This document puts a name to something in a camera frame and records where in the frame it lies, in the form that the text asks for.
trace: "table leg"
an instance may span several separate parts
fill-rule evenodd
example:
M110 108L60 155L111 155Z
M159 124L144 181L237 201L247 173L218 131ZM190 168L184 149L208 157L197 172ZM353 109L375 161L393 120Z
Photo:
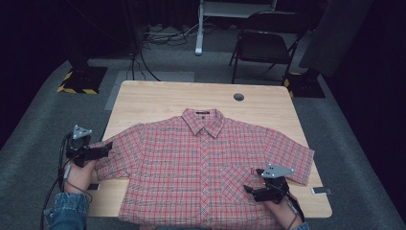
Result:
M203 10L204 10L204 0L200 0L199 6L199 29L197 32L196 49L194 53L201 56L203 53Z

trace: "folding chair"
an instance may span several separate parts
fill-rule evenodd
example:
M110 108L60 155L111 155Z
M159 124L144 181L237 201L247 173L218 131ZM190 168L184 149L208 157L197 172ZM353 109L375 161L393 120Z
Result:
M286 65L283 77L289 71L299 41L307 32L309 19L305 14L286 11L260 11L249 16L238 34L229 66L233 59L236 79L238 60ZM294 42L287 47L282 35L295 35Z

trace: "plaid shirt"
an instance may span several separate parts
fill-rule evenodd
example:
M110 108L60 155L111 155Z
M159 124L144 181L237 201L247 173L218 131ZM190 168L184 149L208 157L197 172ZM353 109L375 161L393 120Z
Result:
M99 179L129 177L119 219L152 226L213 229L280 228L243 184L262 188L255 169L294 169L306 184L314 151L263 126L224 118L216 109L186 109L181 117L132 126L99 161Z

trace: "white table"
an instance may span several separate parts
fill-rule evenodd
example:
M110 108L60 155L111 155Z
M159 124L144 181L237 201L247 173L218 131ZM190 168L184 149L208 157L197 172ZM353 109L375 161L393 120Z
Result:
M200 56L203 53L203 17L222 16L247 18L255 12L274 11L278 0L271 0L270 4L245 4L228 2L205 2L200 0L199 29L197 32L195 53Z

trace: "person's hand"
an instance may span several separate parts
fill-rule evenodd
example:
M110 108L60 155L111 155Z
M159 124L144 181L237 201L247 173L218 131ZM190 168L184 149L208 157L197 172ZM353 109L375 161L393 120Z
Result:
M281 227L287 230L294 229L302 224L301 218L292 211L288 202L289 198L287 196L285 196L279 204L276 204L273 201L263 202L263 204L274 214L276 221Z
M96 166L96 160L89 161L83 168L75 165L73 162L69 164L71 165L71 170L64 184L64 192L83 194L83 191L86 191L90 185L92 172Z

